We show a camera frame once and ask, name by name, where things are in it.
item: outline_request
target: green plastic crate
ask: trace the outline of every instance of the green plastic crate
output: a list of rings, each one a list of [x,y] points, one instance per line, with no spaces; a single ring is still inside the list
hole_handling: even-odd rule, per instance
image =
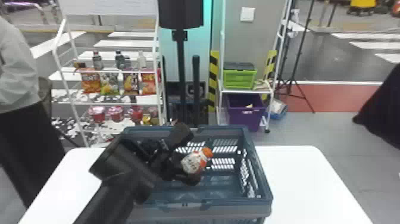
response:
[[[252,89],[257,70],[252,63],[224,63],[225,89]]]

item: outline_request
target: storage box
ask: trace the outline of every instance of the storage box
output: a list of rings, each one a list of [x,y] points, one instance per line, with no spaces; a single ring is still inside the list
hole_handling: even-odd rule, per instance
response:
[[[165,138],[171,127],[127,127],[124,133],[141,141]],[[254,144],[244,126],[202,126],[186,147],[188,154],[205,144],[214,157],[201,182],[186,186],[179,181],[160,182],[150,199],[136,206],[127,223],[264,223],[273,200]]]
[[[252,63],[224,63],[225,89],[252,89],[257,70]]]
[[[265,113],[259,94],[227,94],[227,103],[229,124],[246,125],[251,132],[258,131]]]

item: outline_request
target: gray shirt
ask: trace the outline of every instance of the gray shirt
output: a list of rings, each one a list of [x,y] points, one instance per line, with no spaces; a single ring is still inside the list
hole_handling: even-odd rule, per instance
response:
[[[0,17],[0,114],[40,101],[36,61],[18,28]]]

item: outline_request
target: red cup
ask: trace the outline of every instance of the red cup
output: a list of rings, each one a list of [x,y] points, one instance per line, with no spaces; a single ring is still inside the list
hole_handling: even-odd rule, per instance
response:
[[[112,106],[108,109],[108,114],[114,122],[122,122],[124,120],[124,108],[122,106]]]
[[[142,110],[134,110],[131,108],[128,110],[128,114],[133,122],[140,122],[143,118]]]
[[[88,113],[92,116],[96,123],[103,123],[105,120],[105,107],[94,106],[89,108]]]
[[[149,107],[147,110],[151,117],[158,117],[158,109],[156,107]]]

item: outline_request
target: yellow black striped tape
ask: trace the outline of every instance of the yellow black striped tape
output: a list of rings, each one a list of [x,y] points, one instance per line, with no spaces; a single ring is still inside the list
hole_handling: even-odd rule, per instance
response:
[[[275,69],[275,59],[278,51],[271,50],[268,52],[267,59],[265,61],[264,79],[272,77],[273,71]],[[265,101],[268,98],[268,94],[262,94],[261,99]]]
[[[219,51],[210,53],[210,78],[208,79],[208,112],[215,112],[215,102],[218,88],[218,60]]]

